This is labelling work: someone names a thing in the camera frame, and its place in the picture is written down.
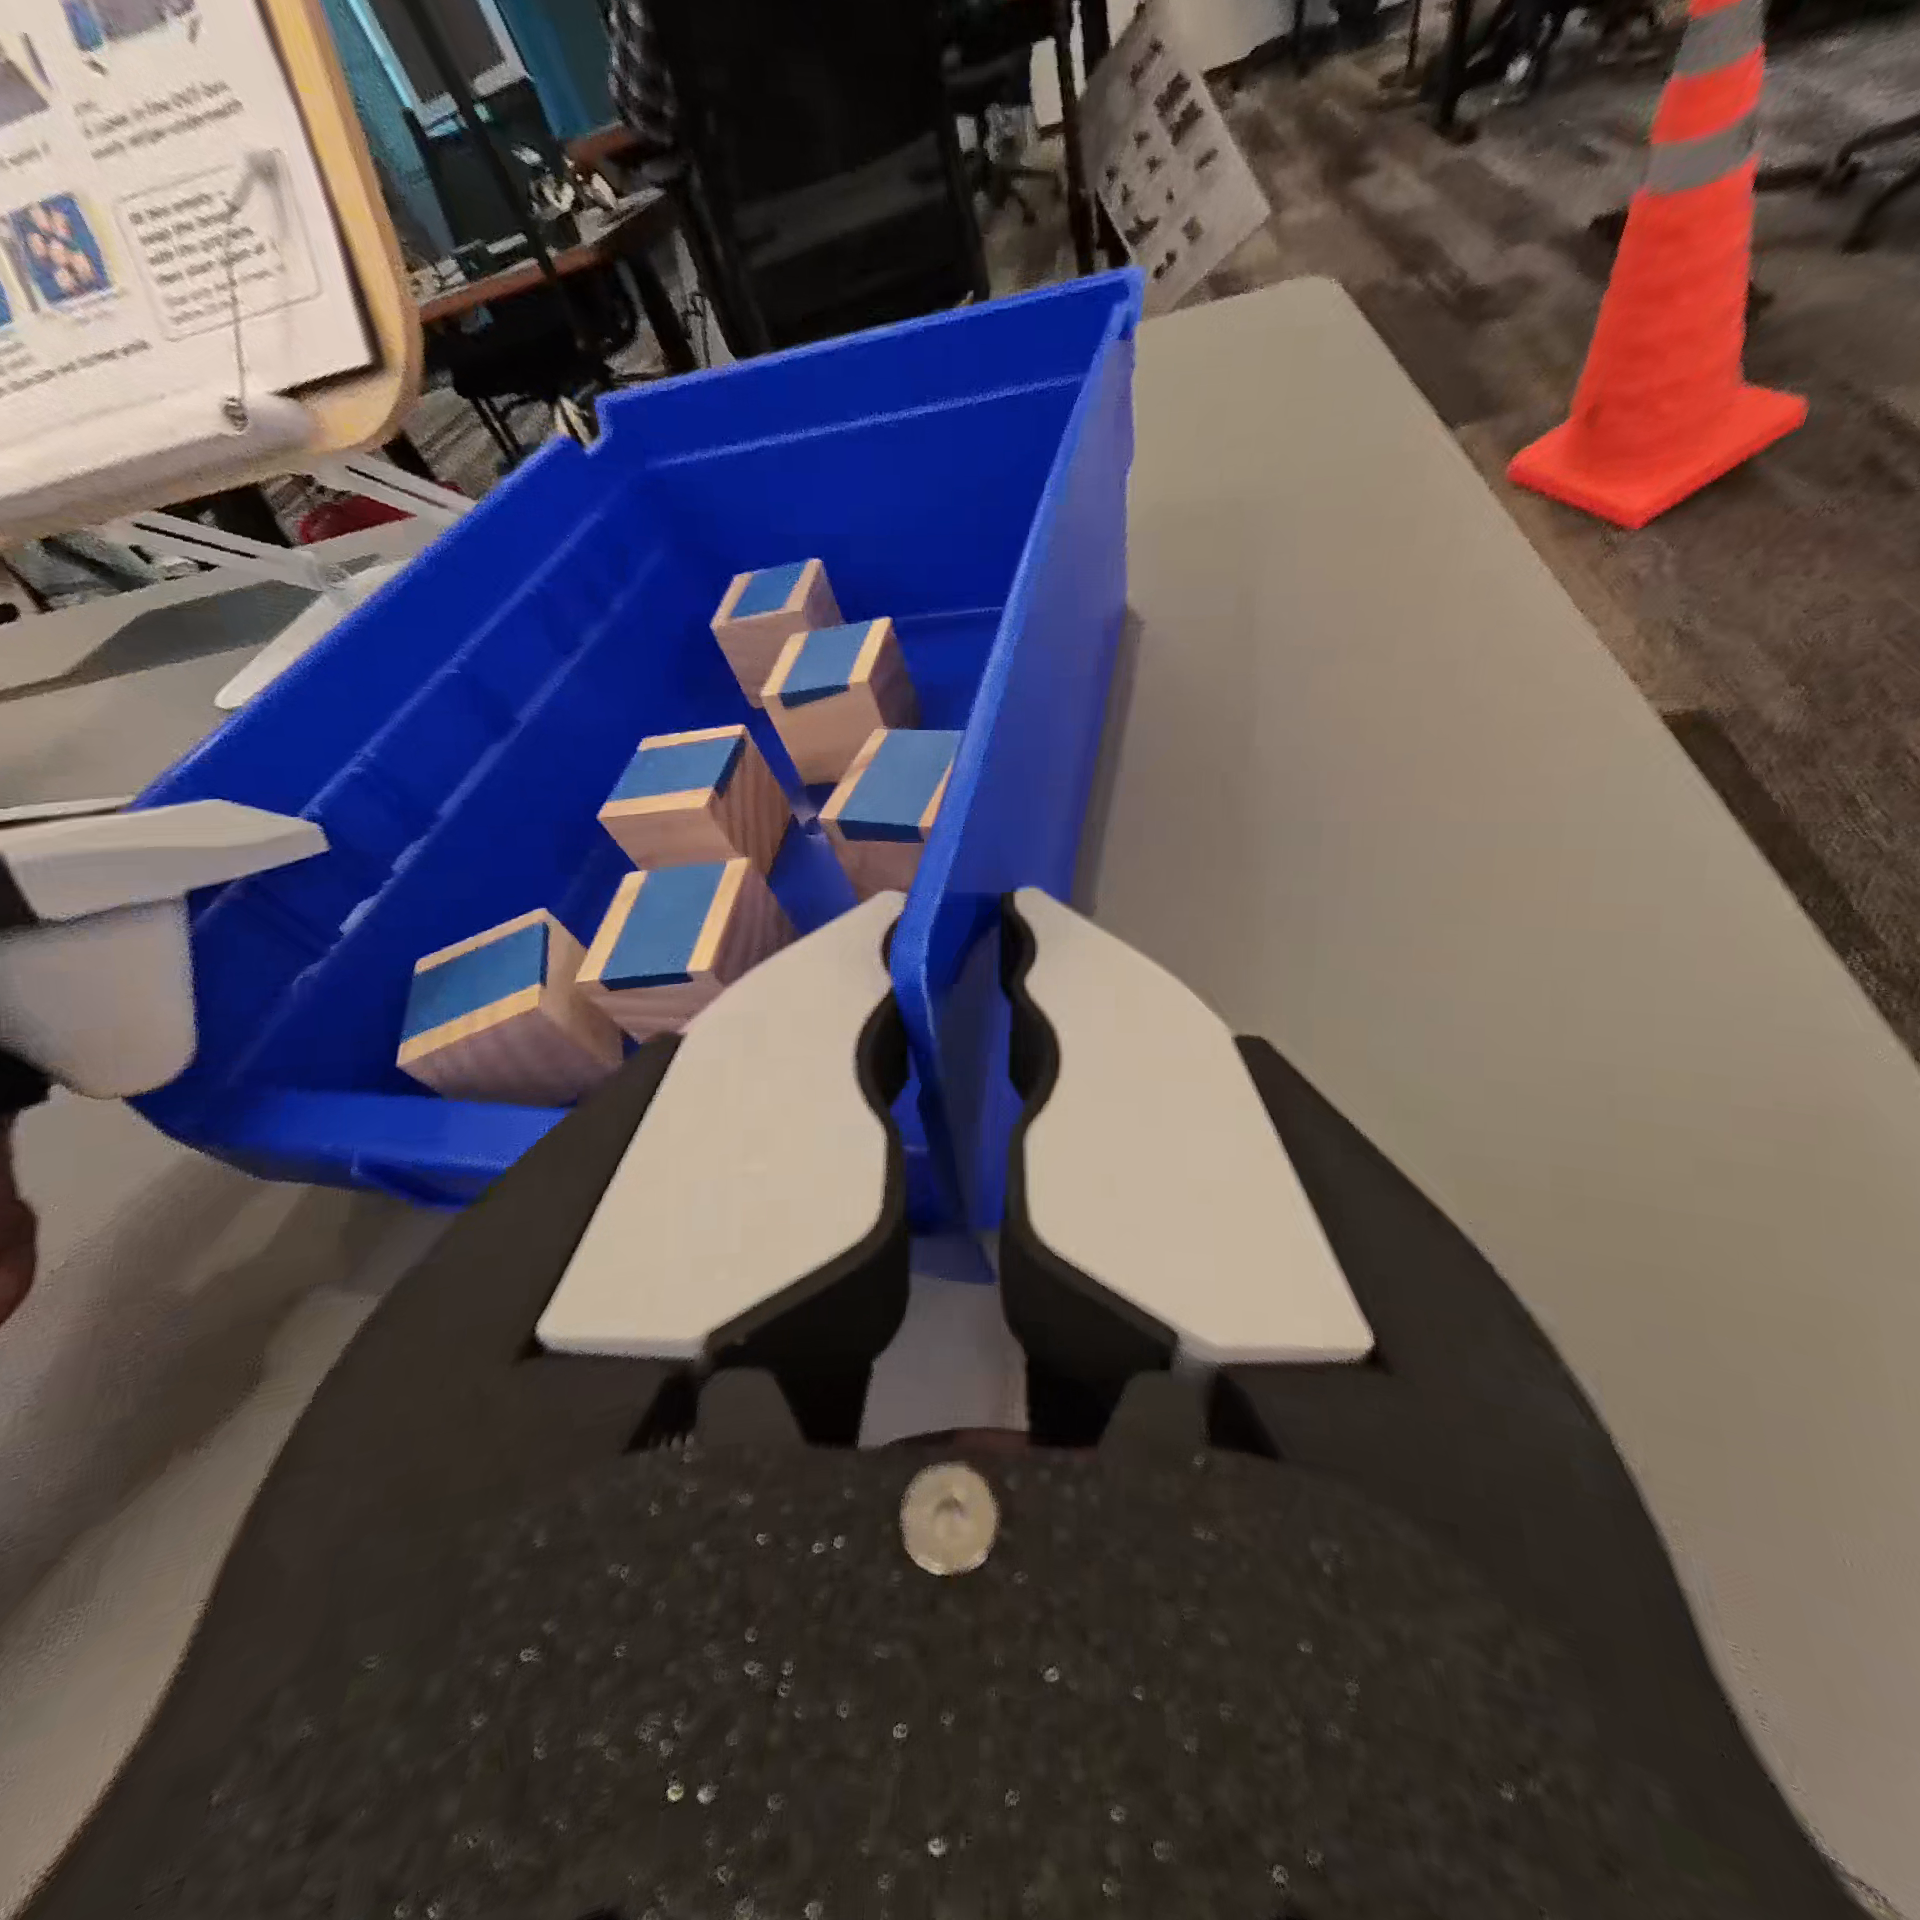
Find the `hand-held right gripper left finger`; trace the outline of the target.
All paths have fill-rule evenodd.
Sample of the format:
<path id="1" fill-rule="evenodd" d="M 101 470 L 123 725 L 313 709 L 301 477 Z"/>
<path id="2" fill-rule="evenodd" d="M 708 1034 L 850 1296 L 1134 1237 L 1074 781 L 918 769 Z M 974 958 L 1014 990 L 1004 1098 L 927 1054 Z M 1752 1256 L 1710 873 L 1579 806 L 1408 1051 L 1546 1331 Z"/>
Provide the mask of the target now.
<path id="1" fill-rule="evenodd" d="M 872 894 L 685 1021 L 535 1321 L 539 1354 L 764 1370 L 805 1444 L 856 1446 L 908 1295 L 899 904 Z"/>

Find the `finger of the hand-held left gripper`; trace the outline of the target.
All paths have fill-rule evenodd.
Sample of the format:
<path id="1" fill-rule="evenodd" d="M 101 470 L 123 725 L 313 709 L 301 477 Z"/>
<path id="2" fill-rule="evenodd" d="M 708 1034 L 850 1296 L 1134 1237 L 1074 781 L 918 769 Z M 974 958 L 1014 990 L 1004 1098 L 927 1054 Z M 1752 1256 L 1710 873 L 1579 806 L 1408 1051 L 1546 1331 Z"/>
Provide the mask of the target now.
<path id="1" fill-rule="evenodd" d="M 0 916 L 88 920 L 323 855 L 313 821 L 249 803 L 6 814 Z"/>

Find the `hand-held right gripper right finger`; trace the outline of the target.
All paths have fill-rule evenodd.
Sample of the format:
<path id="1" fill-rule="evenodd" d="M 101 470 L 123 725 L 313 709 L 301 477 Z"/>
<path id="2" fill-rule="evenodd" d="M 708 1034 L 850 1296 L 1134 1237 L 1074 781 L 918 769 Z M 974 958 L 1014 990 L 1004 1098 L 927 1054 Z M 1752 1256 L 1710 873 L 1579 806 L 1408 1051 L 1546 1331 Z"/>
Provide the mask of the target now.
<path id="1" fill-rule="evenodd" d="M 996 1295 L 1038 1446 L 1097 1446 L 1134 1381 L 1362 1365 L 1378 1337 L 1230 1021 L 1039 886 L 999 901 L 1019 1118 Z"/>

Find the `blue plastic bin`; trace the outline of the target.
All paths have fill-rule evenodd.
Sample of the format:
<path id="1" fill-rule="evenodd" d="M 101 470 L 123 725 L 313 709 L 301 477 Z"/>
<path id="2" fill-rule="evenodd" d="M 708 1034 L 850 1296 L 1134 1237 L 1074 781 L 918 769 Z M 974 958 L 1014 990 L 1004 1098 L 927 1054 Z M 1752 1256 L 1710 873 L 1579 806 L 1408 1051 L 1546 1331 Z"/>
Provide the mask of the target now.
<path id="1" fill-rule="evenodd" d="M 199 1054 L 133 1112 L 266 1181 L 476 1197 L 560 1108 L 394 1068 L 416 958 L 530 904 L 588 934 L 596 812 L 646 733 L 753 725 L 710 641 L 735 574 L 818 558 L 953 730 L 894 943 L 916 1229 L 989 1229 L 1019 1118 L 999 899 L 1074 894 L 1127 608 L 1139 270 L 604 401 L 310 646 L 133 806 L 305 814 L 327 852 L 189 899 Z"/>

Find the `cluster of wooden cubes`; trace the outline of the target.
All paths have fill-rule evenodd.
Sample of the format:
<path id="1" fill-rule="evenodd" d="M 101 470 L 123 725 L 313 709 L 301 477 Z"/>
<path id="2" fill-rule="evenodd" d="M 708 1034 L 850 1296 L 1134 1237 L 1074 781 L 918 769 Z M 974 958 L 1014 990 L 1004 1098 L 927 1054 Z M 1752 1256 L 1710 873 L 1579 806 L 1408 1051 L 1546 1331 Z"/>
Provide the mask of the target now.
<path id="1" fill-rule="evenodd" d="M 394 1034 L 408 1080 L 571 1105 L 798 936 L 777 882 L 792 899 L 805 855 L 861 901 L 916 882 L 963 730 L 918 725 L 898 624 L 848 624 L 823 558 L 792 558 L 739 574 L 710 641 L 798 789 L 745 720 L 646 733 L 596 812 L 627 873 L 588 943 L 535 904 L 420 956 Z"/>

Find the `grey desk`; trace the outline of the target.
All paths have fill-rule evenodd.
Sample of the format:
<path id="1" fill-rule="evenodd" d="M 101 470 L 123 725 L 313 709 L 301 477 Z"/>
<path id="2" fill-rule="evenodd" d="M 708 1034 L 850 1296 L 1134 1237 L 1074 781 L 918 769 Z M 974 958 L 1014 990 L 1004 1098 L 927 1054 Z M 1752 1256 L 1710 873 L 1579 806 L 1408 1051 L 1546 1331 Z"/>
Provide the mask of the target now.
<path id="1" fill-rule="evenodd" d="M 908 1204 L 856 1446 L 539 1354 L 646 1042 L 166 1676 L 52 1687 L 131 1734 L 76 1812 L 28 1740 L 18 1916 L 1913 1916 L 1913 1054 L 1340 282 L 1139 320 L 1132 423 L 1063 901 L 1230 1021 L 1378 1354 L 1038 1446 L 999 1216 Z"/>

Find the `wooden board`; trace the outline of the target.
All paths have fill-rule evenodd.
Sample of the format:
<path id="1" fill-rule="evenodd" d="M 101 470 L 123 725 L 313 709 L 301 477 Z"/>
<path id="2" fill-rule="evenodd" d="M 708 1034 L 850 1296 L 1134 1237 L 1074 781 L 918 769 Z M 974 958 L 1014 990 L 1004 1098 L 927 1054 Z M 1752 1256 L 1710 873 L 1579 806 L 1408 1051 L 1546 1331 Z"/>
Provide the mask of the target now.
<path id="1" fill-rule="evenodd" d="M 287 0 L 274 0 L 263 7 L 279 43 L 283 73 L 291 83 L 301 128 L 323 174 L 323 198 L 343 233 L 358 320 L 373 347 L 368 368 L 335 372 L 335 377 L 291 388 L 283 398 L 320 415 L 323 451 L 373 451 L 379 441 L 394 434 L 401 415 L 420 398 L 424 329 L 420 329 L 416 291 L 401 264 L 401 243 L 394 243 L 387 201 L 379 196 L 373 160 L 364 145 L 357 105 L 346 96 L 346 78 L 343 78 L 323 7 L 287 5 Z M 215 388 L 215 398 L 232 398 L 232 401 L 279 398 L 266 388 L 249 388 L 249 372 L 232 372 L 231 384 L 232 392 Z M 206 491 L 231 491 L 231 486 L 199 481 L 179 501 L 206 496 Z"/>

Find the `wooden table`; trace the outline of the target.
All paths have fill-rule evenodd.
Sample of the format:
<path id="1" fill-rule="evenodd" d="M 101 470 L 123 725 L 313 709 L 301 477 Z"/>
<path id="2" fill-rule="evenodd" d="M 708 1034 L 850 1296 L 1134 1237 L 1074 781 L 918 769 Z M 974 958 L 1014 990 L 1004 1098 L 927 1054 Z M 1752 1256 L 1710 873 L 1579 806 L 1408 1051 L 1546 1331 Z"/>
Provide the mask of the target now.
<path id="1" fill-rule="evenodd" d="M 447 329 L 481 306 L 568 276 L 622 270 L 659 296 L 654 254 L 674 238 L 674 206 L 660 187 L 641 179 L 641 138 L 597 128 L 562 145 L 562 170 L 530 179 L 528 227 L 453 238 L 416 264 L 416 312 L 424 329 Z"/>

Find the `orange traffic cone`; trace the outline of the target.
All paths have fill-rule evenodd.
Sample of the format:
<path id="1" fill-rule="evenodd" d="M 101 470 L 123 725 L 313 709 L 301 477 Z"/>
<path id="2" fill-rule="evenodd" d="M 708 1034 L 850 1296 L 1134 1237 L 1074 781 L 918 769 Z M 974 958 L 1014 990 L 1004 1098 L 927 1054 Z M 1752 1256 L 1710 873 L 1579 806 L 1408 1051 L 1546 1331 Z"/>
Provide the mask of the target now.
<path id="1" fill-rule="evenodd" d="M 1762 5 L 1694 0 L 1567 418 L 1514 451 L 1514 486 L 1637 534 L 1807 418 L 1744 377 L 1757 108 Z"/>

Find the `white picture poster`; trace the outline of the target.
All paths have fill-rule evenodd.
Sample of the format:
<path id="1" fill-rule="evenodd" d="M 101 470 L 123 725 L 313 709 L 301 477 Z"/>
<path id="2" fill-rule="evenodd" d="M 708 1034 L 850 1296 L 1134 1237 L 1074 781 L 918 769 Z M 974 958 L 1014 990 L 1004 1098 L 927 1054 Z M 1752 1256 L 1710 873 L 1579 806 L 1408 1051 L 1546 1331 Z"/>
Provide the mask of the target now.
<path id="1" fill-rule="evenodd" d="M 1079 87 L 1090 196 L 1111 221 L 1139 312 L 1176 312 L 1271 215 L 1263 179 L 1167 5 L 1134 5 Z"/>

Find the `black metal frame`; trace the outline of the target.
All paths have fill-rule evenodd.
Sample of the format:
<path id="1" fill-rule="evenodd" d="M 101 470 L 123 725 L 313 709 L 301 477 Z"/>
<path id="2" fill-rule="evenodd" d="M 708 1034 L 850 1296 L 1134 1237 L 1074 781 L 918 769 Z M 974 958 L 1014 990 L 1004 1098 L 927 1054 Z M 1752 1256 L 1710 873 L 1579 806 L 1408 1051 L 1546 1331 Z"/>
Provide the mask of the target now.
<path id="1" fill-rule="evenodd" d="M 1093 196 L 1084 83 L 1093 83 L 1097 65 L 1110 57 L 1111 24 L 1105 0 L 1050 0 L 1046 12 L 1050 12 L 1060 129 L 1063 129 L 1063 160 L 1069 160 L 1069 238 L 1074 238 L 1077 276 L 1097 276 L 1123 256 L 1123 246 Z"/>

